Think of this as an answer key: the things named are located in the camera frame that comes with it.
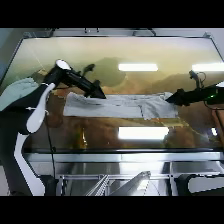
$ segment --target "reflective surface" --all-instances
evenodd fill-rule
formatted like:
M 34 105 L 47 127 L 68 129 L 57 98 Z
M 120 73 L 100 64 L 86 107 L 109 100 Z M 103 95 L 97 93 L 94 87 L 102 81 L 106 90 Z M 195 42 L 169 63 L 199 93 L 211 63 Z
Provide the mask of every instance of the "reflective surface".
M 26 39 L 22 42 L 0 91 L 12 82 L 31 76 L 41 83 L 55 63 L 67 61 L 75 70 L 96 65 L 87 74 L 99 79 L 105 94 L 154 94 L 195 89 L 189 78 L 192 65 L 222 62 L 210 39 L 177 37 L 76 37 Z M 157 71 L 120 71 L 119 64 L 156 64 Z M 224 80 L 224 72 L 206 72 L 204 85 Z M 179 107 L 176 119 L 121 119 L 63 117 L 67 94 L 82 94 L 77 88 L 54 91 L 48 103 L 53 145 L 58 149 L 135 149 L 135 148 L 219 148 L 219 135 L 213 135 L 215 123 L 203 103 Z M 119 127 L 167 127 L 160 140 L 119 139 Z M 46 127 L 26 141 L 27 148 L 49 148 Z

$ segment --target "garment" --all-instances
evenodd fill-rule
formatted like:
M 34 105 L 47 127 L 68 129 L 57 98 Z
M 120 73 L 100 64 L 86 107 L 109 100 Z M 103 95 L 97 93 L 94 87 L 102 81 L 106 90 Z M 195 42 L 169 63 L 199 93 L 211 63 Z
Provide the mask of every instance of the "garment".
M 69 93 L 64 116 L 119 118 L 176 118 L 177 106 L 165 100 L 172 93 L 153 95 L 106 95 L 107 99 L 85 98 Z
M 0 96 L 0 111 L 12 102 L 30 94 L 38 87 L 32 78 L 25 78 L 9 85 Z

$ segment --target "folded cloth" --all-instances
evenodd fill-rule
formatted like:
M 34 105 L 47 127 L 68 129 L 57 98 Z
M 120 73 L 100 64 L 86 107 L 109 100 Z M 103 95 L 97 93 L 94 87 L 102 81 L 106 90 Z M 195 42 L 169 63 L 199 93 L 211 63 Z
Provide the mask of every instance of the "folded cloth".
M 32 78 L 25 78 L 9 85 L 0 96 L 0 111 L 12 102 L 30 94 L 38 87 Z
M 85 98 L 69 93 L 64 116 L 119 118 L 176 118 L 177 106 L 165 100 L 172 93 L 153 95 L 106 95 L 107 99 Z

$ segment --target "white cloth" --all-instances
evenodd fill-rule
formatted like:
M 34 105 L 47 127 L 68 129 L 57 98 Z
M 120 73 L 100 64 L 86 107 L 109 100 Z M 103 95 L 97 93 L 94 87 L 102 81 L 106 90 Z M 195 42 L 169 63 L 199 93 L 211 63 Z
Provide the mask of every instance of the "white cloth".
M 165 100 L 172 93 L 153 95 L 106 95 L 107 99 L 85 98 L 69 93 L 64 116 L 119 118 L 176 118 L 177 106 Z
M 30 94 L 38 87 L 32 78 L 25 78 L 9 85 L 0 96 L 0 111 L 12 102 Z

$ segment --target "robotic arm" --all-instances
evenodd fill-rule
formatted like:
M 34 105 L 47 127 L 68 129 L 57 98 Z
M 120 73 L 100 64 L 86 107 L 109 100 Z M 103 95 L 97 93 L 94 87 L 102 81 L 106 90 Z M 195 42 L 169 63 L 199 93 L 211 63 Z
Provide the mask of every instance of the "robotic arm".
M 90 71 L 93 67 L 90 65 L 86 69 Z M 36 90 L 0 112 L 0 159 L 11 195 L 44 196 L 46 193 L 44 183 L 25 161 L 22 147 L 26 138 L 40 128 L 49 93 L 60 82 L 79 87 L 85 92 L 85 97 L 106 98 L 98 80 L 91 83 L 65 61 L 57 60 Z

